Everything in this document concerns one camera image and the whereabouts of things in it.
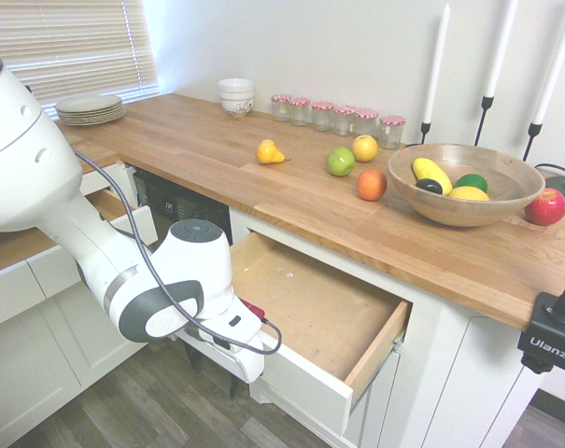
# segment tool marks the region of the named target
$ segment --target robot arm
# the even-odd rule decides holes
[[[241,379],[257,378],[262,354],[213,336],[262,349],[261,321],[233,293],[224,233],[205,221],[181,221],[150,254],[99,216],[80,193],[81,180],[80,164],[60,130],[0,60],[0,231],[38,227],[70,253],[127,339],[144,343],[177,332]],[[173,301],[199,328],[186,325]]]

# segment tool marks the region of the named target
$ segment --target window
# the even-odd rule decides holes
[[[51,117],[71,96],[160,92],[142,0],[0,1],[0,58]]]

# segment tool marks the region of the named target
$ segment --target green apple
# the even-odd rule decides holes
[[[331,175],[348,175],[355,167],[355,156],[347,147],[338,147],[328,154],[326,166]]]

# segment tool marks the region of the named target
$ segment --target red apple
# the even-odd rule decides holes
[[[525,207],[525,215],[538,226],[555,224],[565,215],[565,197],[557,189],[544,189],[542,194]]]

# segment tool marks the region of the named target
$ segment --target ulanzi logo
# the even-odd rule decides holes
[[[546,352],[550,352],[550,353],[556,355],[557,357],[561,357],[561,358],[565,359],[565,351],[559,350],[556,347],[548,345],[547,343],[545,343],[541,339],[535,339],[535,337],[531,337],[530,342],[531,342],[531,345],[535,345],[536,347],[539,347],[539,348],[545,350]]]

